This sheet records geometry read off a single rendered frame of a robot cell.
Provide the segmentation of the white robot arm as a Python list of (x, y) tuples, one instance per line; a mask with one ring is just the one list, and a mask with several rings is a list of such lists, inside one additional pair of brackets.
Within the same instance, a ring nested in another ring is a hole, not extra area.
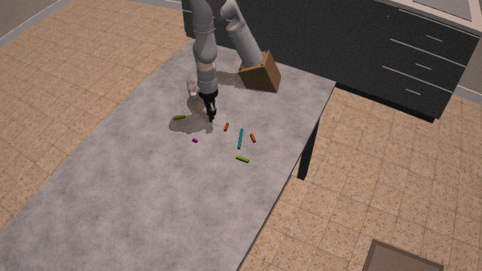
[(189, 2), (193, 32), (197, 41), (193, 45), (197, 82), (188, 80), (187, 87), (189, 96), (195, 99), (199, 92), (210, 94), (218, 89), (216, 67), (213, 62), (217, 56), (214, 17), (222, 22), (234, 16), (227, 25), (226, 32), (245, 67), (257, 65), (262, 61), (263, 56), (235, 0), (189, 0)]

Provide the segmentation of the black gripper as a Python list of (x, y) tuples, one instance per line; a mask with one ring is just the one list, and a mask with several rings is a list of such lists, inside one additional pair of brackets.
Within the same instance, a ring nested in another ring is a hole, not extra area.
[(205, 100), (204, 104), (206, 106), (206, 113), (207, 115), (209, 114), (209, 120), (215, 119), (214, 115), (216, 115), (216, 111), (217, 111), (217, 109), (215, 108), (215, 97), (217, 95), (218, 95), (218, 89), (214, 93), (210, 93), (210, 94), (199, 93), (200, 98)]

